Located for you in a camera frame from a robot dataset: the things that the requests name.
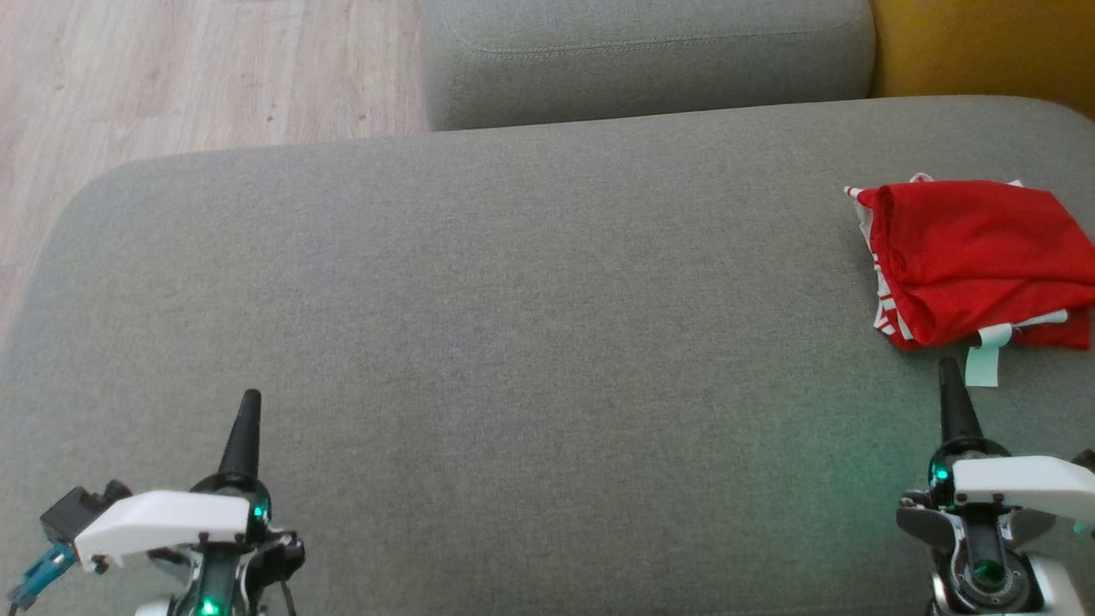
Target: cable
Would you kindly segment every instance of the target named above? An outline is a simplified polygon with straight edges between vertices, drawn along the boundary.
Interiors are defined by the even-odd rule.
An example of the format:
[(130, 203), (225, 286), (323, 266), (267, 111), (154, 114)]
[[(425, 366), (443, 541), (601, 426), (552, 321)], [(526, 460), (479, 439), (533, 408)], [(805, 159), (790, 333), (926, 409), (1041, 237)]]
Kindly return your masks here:
[(281, 594), (285, 595), (285, 608), (289, 612), (289, 616), (297, 616), (297, 605), (292, 602), (292, 593), (289, 592), (289, 584), (286, 584), (285, 580), (281, 580)]

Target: white plastic part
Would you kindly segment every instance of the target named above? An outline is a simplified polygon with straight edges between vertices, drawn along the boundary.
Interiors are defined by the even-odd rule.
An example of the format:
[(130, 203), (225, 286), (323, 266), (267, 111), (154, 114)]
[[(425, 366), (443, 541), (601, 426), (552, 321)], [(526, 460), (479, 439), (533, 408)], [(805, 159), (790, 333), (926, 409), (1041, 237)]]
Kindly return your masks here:
[(77, 556), (92, 571), (92, 557), (122, 565), (126, 555), (197, 544), (200, 533), (208, 533), (209, 542), (233, 542), (246, 532), (250, 514), (251, 503), (242, 497), (153, 490), (111, 505), (77, 535)]
[(160, 597), (137, 608), (134, 616), (171, 616), (171, 597)]
[(1076, 594), (1075, 586), (1065, 571), (1064, 565), (1044, 558), (1035, 554), (1028, 554), (1030, 568), (1034, 570), (1035, 581), (1038, 583), (1038, 592), (1045, 602), (1041, 614), (1050, 616), (1084, 616), (1084, 604)]
[(969, 503), (1004, 504), (1075, 520), (1095, 520), (1095, 473), (1049, 456), (980, 458), (954, 463), (955, 496)]

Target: wooden floor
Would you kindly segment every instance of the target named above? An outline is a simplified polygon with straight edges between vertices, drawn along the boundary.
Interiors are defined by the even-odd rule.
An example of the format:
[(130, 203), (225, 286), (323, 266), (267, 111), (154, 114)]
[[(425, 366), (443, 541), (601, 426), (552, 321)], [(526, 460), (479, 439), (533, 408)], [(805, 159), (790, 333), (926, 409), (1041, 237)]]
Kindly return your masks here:
[(57, 214), (124, 162), (425, 128), (419, 0), (0, 0), (0, 347)]

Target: screw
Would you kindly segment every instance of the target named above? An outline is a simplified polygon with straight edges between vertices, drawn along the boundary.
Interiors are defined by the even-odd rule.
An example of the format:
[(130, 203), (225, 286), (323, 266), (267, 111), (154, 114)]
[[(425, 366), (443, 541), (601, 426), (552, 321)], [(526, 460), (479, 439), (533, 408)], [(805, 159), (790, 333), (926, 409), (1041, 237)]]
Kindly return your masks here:
[(106, 570), (111, 568), (110, 565), (106, 563), (105, 556), (93, 556), (91, 557), (91, 561), (95, 563), (95, 568), (92, 569), (92, 571), (94, 571), (96, 576), (106, 573)]

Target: gray sofa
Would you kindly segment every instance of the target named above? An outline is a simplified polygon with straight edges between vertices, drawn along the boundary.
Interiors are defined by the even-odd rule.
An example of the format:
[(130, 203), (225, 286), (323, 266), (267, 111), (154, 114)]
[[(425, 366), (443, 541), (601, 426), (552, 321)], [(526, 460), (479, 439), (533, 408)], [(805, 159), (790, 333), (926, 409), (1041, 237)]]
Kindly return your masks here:
[[(872, 329), (841, 187), (1021, 178), (1092, 233), (1091, 168), (1090, 120), (982, 96), (126, 165), (58, 220), (0, 364), (2, 571), (76, 484), (210, 473), (256, 387), (275, 520), (309, 545), (301, 614), (919, 616), (927, 554), (894, 511), (961, 350)], [(975, 404), (1015, 453), (1071, 456), (1093, 374), (1007, 349)], [(1091, 606), (1095, 550), (1065, 526), (1037, 547)], [(72, 573), (35, 609), (158, 591), (141, 565)]]

